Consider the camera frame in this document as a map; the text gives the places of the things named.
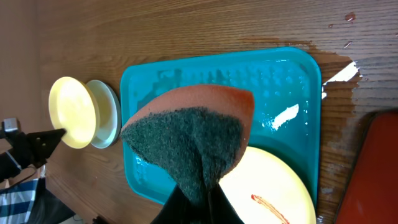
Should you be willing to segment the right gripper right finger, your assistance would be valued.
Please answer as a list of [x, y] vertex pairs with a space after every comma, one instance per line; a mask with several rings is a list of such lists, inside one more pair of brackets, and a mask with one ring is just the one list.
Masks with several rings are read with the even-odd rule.
[[208, 206], [212, 224], [244, 224], [219, 184], [209, 191]]

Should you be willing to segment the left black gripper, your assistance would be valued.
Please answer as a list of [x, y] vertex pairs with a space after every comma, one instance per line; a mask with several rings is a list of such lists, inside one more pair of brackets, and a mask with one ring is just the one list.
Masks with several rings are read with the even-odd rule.
[[1, 153], [1, 169], [23, 170], [30, 164], [40, 168], [47, 163], [62, 137], [66, 134], [65, 129], [55, 129], [29, 133], [23, 132], [4, 133], [4, 138], [11, 148]]

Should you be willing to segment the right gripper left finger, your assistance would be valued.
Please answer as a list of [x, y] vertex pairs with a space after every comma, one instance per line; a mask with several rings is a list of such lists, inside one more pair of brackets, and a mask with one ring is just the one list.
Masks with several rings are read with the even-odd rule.
[[194, 205], [176, 186], [159, 214], [151, 224], [193, 224], [211, 223], [208, 198], [200, 205]]

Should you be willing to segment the yellow-green plate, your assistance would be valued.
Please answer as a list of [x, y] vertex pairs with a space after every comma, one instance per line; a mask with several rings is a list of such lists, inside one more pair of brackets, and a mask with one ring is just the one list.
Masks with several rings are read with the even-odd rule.
[[262, 149], [247, 147], [220, 185], [243, 223], [317, 222], [311, 196], [298, 175]]
[[49, 115], [55, 129], [65, 129], [62, 141], [75, 149], [91, 143], [100, 125], [100, 114], [93, 92], [83, 82], [59, 78], [49, 93]]

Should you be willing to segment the light blue plate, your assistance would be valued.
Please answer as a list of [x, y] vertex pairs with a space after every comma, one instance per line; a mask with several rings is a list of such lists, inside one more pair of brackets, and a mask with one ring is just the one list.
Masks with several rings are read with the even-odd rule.
[[91, 144], [98, 149], [105, 149], [118, 138], [121, 130], [121, 105], [114, 90], [100, 80], [87, 83], [98, 104], [99, 129]]

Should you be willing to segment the orange sponge with dark scourer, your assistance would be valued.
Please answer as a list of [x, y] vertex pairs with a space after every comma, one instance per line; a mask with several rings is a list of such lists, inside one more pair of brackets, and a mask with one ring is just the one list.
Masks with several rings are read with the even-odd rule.
[[195, 207], [241, 160], [254, 116], [250, 91], [223, 85], [170, 90], [134, 114], [121, 139], [163, 168]]

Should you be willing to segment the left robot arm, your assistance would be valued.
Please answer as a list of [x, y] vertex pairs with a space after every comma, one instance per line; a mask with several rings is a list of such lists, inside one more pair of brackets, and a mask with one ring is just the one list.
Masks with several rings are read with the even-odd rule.
[[35, 168], [45, 165], [66, 133], [65, 129], [29, 134], [1, 131], [1, 139], [11, 145], [9, 150], [1, 153], [1, 182], [16, 177], [30, 165]]

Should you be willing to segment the teal plastic tray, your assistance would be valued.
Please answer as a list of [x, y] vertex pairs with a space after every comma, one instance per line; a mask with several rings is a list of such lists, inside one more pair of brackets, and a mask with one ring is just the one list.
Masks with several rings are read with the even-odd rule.
[[178, 87], [217, 84], [249, 90], [254, 118], [249, 145], [289, 165], [317, 200], [322, 76], [294, 47], [168, 60], [128, 67], [121, 78], [121, 120]]

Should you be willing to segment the red black-rimmed tray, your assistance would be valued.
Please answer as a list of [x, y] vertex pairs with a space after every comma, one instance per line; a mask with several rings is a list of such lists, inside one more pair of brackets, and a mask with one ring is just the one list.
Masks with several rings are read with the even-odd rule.
[[369, 120], [334, 222], [397, 224], [396, 109]]

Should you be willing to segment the blue white checkered cloth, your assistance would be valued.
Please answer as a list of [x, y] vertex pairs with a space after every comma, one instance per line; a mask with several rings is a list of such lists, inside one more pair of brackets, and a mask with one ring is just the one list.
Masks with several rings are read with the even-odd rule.
[[39, 179], [1, 190], [1, 224], [27, 223], [34, 206]]

